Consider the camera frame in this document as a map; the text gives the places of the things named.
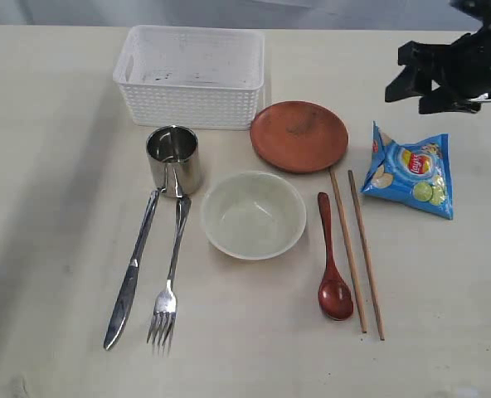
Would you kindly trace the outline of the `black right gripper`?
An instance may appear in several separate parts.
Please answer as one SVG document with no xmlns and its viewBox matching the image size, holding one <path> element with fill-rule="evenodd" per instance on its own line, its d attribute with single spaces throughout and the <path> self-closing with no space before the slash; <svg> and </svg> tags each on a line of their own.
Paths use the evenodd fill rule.
<svg viewBox="0 0 491 398">
<path fill-rule="evenodd" d="M 491 1 L 451 1 L 450 6 L 481 22 L 480 29 L 450 48 L 416 41 L 400 46 L 397 63 L 403 70 L 385 89 L 387 103 L 420 97 L 419 114 L 476 114 L 481 104 L 475 102 L 491 102 Z M 444 55 L 445 86 L 433 90 Z"/>
</svg>

